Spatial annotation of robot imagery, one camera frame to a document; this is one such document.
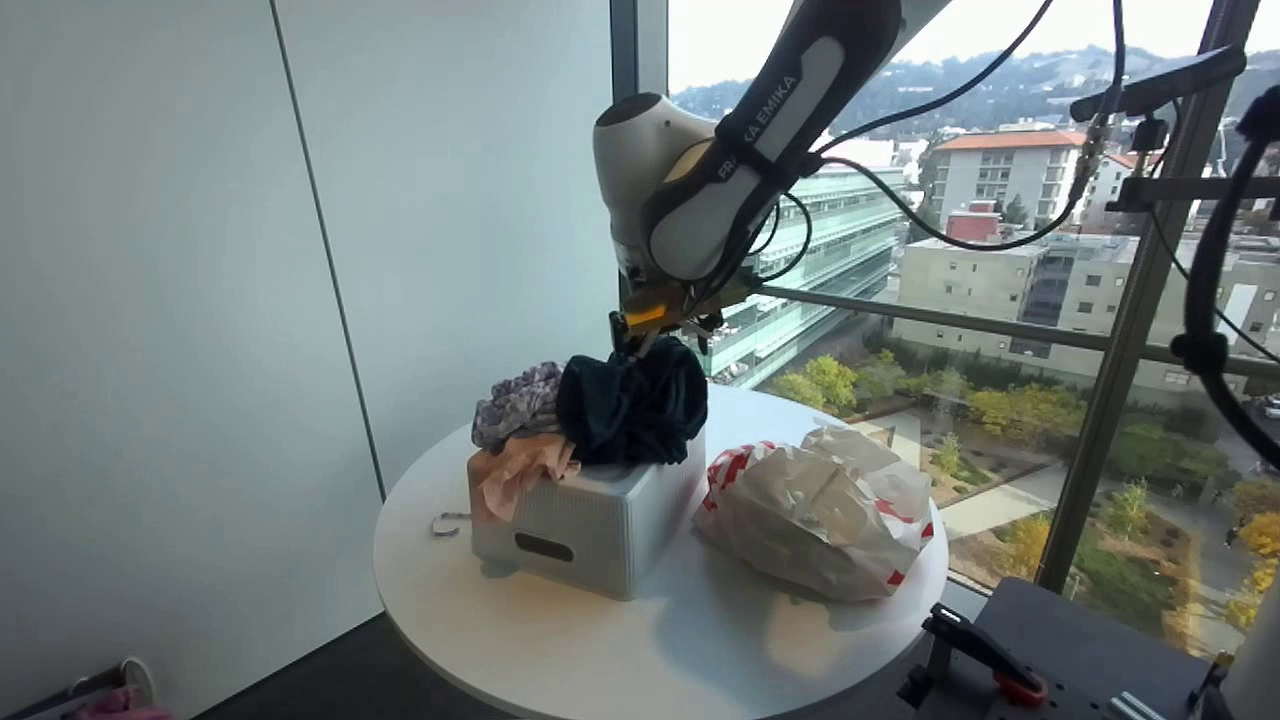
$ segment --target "black cloth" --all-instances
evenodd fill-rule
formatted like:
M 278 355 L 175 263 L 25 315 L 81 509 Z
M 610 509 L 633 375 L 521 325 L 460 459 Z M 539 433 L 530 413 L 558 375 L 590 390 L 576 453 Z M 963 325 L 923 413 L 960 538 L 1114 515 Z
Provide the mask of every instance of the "black cloth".
M 571 355 L 557 421 L 578 464 L 678 464 L 707 421 L 707 375 L 675 334 L 639 355 Z

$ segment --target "white round table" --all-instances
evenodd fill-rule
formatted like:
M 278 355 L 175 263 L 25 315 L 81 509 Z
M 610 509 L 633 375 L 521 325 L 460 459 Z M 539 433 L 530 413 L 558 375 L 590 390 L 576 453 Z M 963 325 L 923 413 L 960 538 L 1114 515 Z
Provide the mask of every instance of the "white round table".
M 829 414 L 761 390 L 711 386 L 707 459 L 753 438 L 797 445 Z M 403 641 L 455 686 L 515 715 L 776 715 L 835 694 L 914 637 L 944 596 L 947 537 L 880 604 L 801 598 L 740 559 L 675 532 L 633 598 L 530 570 L 485 576 L 466 526 L 466 426 L 428 449 L 391 488 L 370 537 L 381 598 Z

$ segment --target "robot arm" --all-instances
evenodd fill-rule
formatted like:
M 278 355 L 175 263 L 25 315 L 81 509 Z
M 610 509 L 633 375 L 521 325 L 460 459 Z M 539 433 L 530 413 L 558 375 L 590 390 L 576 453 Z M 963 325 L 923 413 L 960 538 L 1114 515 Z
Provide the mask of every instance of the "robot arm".
M 812 138 L 939 3 L 797 0 L 719 123 L 663 97 L 629 97 L 596 118 L 596 174 L 624 278 L 616 345 L 711 325 L 754 287 L 743 258 Z

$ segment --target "white plastic bag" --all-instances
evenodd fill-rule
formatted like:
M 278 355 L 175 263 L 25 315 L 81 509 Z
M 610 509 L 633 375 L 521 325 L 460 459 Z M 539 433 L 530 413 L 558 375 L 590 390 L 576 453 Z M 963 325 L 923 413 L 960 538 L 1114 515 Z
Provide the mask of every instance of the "white plastic bag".
M 743 445 L 711 459 L 697 532 L 765 576 L 871 604 L 930 538 L 927 477 L 846 426 Z

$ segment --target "floor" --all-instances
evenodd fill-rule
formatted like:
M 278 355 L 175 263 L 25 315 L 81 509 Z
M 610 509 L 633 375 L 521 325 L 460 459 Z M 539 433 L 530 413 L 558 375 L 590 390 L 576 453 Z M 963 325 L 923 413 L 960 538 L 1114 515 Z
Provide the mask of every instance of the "floor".
M 944 596 L 960 610 L 977 610 L 979 596 L 947 587 Z M 912 644 L 880 675 L 846 686 L 825 705 L 791 711 L 786 720 L 909 720 L 912 707 L 895 694 L 912 664 L 923 658 L 923 644 Z M 504 720 L 504 711 L 444 684 L 391 627 L 389 617 L 360 622 L 300 664 L 266 675 L 264 684 L 224 701 L 200 720 Z

